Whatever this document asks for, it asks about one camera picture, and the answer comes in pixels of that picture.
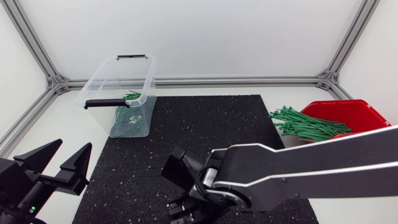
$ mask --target bundle of green zip ties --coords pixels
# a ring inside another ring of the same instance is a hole
[[[345,123],[313,118],[292,107],[284,106],[281,110],[271,112],[269,117],[285,121],[285,123],[274,123],[274,126],[279,126],[279,129],[284,130],[282,136],[301,136],[304,137],[300,138],[303,141],[319,142],[337,134],[351,132],[351,128],[348,128]]]
[[[135,100],[141,96],[140,93],[131,91],[123,96],[125,100]],[[111,136],[116,138],[128,137],[134,131],[139,129],[139,123],[143,120],[137,112],[141,110],[140,107],[118,106],[115,111],[116,122],[111,129]]]

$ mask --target white backdrop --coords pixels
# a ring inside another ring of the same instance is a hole
[[[0,137],[45,91],[45,76],[0,6]]]
[[[89,78],[117,54],[163,77],[305,75],[332,60],[362,0],[21,1],[58,71]]]
[[[380,1],[341,70],[341,85],[398,124],[398,1]]]

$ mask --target red bin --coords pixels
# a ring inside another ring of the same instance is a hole
[[[346,123],[347,127],[352,129],[351,133],[338,134],[332,139],[391,126],[364,100],[314,101],[301,113],[314,118]]]

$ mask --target black rubber mat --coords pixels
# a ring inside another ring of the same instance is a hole
[[[182,189],[160,174],[175,146],[205,159],[254,142],[284,148],[259,95],[158,97],[148,137],[108,139],[73,222],[169,223],[165,205]],[[264,213],[230,211],[217,223],[318,222],[301,199]]]

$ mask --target black handle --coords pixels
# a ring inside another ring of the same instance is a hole
[[[130,108],[125,99],[103,99],[103,100],[87,100],[85,109],[97,106],[125,106]]]
[[[140,58],[140,57],[145,57],[145,55],[118,55],[116,60],[119,60],[119,58]]]

